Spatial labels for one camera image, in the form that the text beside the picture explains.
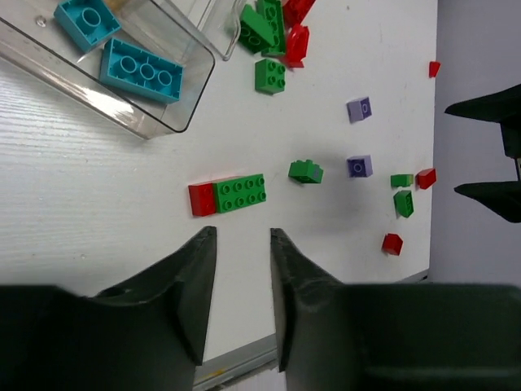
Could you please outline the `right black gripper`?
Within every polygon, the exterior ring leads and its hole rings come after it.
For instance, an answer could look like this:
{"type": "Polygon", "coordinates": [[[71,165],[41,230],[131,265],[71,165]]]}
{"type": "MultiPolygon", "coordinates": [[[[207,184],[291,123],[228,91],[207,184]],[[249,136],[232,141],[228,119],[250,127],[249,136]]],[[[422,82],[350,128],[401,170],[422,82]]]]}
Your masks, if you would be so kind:
{"type": "MultiPolygon", "coordinates": [[[[452,116],[478,121],[502,122],[501,136],[505,155],[515,162],[520,180],[520,115],[521,85],[494,94],[468,99],[448,106],[444,112],[452,116]]],[[[520,223],[520,181],[464,183],[454,191],[481,203],[511,223],[520,223]]]]}

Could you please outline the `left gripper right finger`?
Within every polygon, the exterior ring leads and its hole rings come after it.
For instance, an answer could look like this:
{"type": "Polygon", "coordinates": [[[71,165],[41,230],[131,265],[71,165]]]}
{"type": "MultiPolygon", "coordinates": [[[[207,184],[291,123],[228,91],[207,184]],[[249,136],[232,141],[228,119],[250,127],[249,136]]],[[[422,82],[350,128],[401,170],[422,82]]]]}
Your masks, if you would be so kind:
{"type": "Polygon", "coordinates": [[[517,390],[520,291],[343,283],[270,232],[278,368],[290,390],[517,390]]]}

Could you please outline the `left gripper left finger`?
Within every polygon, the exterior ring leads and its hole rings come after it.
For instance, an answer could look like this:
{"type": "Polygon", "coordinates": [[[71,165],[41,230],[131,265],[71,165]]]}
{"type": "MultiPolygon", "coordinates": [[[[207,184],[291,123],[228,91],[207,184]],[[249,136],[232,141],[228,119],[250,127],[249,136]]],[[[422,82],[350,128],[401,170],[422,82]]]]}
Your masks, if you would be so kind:
{"type": "Polygon", "coordinates": [[[217,230],[206,226],[93,297],[55,285],[2,286],[2,389],[192,389],[216,265],[217,230]]]}

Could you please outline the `red square lego brick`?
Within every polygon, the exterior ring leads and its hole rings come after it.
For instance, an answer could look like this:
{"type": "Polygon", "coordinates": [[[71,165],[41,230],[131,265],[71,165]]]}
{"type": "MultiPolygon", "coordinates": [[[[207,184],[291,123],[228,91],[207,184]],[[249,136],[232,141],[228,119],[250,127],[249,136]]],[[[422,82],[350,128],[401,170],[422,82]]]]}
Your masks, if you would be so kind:
{"type": "Polygon", "coordinates": [[[399,256],[404,240],[395,233],[387,233],[383,238],[382,251],[386,254],[399,256]]]}

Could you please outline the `purple lego brick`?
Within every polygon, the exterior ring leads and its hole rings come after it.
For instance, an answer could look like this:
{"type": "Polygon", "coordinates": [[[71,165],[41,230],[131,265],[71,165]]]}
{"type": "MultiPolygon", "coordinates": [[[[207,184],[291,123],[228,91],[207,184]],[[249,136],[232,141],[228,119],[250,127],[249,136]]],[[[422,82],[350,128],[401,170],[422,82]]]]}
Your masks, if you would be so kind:
{"type": "Polygon", "coordinates": [[[372,116],[369,97],[351,100],[346,103],[346,106],[348,110],[348,117],[351,123],[363,121],[366,118],[372,116]]]}
{"type": "Polygon", "coordinates": [[[368,178],[373,174],[370,155],[352,156],[347,160],[348,176],[350,178],[368,178]]]}

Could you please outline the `green 2x2 lego brick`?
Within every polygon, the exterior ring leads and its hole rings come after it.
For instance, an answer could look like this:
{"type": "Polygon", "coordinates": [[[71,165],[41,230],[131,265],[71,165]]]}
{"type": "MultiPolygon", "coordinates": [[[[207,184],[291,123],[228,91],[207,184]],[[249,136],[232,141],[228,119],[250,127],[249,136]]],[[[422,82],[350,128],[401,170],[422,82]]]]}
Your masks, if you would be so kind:
{"type": "Polygon", "coordinates": [[[255,90],[265,94],[283,92],[286,87],[286,68],[271,59],[255,63],[255,90]]]}

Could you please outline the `cyan 2x4 lego brick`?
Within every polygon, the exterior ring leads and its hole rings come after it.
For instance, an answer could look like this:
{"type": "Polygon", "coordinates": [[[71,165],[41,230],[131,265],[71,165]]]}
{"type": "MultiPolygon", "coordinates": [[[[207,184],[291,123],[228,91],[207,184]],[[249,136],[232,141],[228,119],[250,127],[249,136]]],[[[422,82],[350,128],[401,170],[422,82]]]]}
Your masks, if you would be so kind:
{"type": "Polygon", "coordinates": [[[99,81],[104,85],[171,104],[180,100],[184,68],[118,38],[103,47],[99,81]]]}

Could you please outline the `green sloped lego brick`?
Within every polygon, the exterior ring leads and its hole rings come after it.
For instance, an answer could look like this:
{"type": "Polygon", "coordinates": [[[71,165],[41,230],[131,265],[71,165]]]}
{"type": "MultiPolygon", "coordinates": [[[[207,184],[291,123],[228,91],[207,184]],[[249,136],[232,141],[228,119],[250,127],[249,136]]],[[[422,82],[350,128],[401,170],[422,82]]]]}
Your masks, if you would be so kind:
{"type": "Polygon", "coordinates": [[[256,54],[274,45],[274,32],[268,21],[246,4],[239,17],[239,43],[250,53],[256,54]]]}

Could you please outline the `cyan 2x2 lego brick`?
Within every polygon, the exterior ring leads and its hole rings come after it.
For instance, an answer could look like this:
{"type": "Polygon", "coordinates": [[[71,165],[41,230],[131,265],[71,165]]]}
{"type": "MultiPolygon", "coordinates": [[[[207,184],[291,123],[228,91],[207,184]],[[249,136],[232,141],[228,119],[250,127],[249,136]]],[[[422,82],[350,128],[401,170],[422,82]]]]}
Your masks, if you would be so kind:
{"type": "Polygon", "coordinates": [[[102,0],[63,1],[53,16],[83,53],[121,30],[119,20],[102,0]]]}

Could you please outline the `red 2x4 lego brick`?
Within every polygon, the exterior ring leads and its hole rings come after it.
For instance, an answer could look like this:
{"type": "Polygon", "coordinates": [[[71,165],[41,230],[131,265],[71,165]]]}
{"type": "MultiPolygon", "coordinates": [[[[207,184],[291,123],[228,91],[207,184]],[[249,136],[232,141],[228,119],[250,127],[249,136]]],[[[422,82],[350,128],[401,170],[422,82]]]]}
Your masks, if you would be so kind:
{"type": "Polygon", "coordinates": [[[301,24],[314,3],[315,0],[287,0],[282,6],[284,20],[290,26],[301,24]]]}

